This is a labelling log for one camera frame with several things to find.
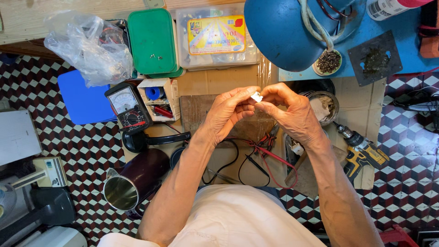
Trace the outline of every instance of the hand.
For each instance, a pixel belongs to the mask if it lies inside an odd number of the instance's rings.
[[[296,94],[284,83],[267,86],[260,94],[264,98],[255,107],[271,115],[289,136],[308,148],[322,141],[324,132],[307,97]],[[278,105],[286,106],[287,111]]]
[[[204,133],[211,134],[214,146],[223,141],[236,122],[255,114],[255,107],[248,103],[248,99],[259,90],[261,88],[256,86],[240,87],[215,98],[204,123],[200,126],[207,130]]]

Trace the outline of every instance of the barcode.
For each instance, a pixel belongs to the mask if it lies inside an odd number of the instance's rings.
[[[381,8],[380,8],[380,4],[378,1],[369,5],[369,12],[371,13],[371,15],[373,17],[377,18],[378,16],[380,16],[380,14],[378,14],[378,12],[380,12],[380,11],[381,11]]]

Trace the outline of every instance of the man's left hand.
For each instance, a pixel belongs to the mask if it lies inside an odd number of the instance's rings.
[[[255,101],[250,98],[260,87],[239,87],[218,95],[207,113],[200,128],[210,135],[212,144],[216,146],[229,134],[239,120],[255,114]]]

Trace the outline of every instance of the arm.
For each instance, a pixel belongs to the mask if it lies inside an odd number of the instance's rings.
[[[383,246],[369,213],[347,179],[332,151],[307,97],[284,83],[261,92],[257,109],[270,114],[281,128],[305,147],[319,186],[322,221],[332,246]],[[287,111],[275,105],[284,105]]]
[[[183,229],[213,150],[236,122],[253,116],[255,108],[247,99],[257,90],[259,87],[237,88],[216,97],[204,123],[146,209],[137,238],[167,246]]]

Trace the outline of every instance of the jar of screws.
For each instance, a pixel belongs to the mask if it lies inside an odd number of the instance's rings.
[[[313,70],[319,76],[329,76],[337,72],[342,65],[342,56],[337,50],[324,51],[313,63]]]

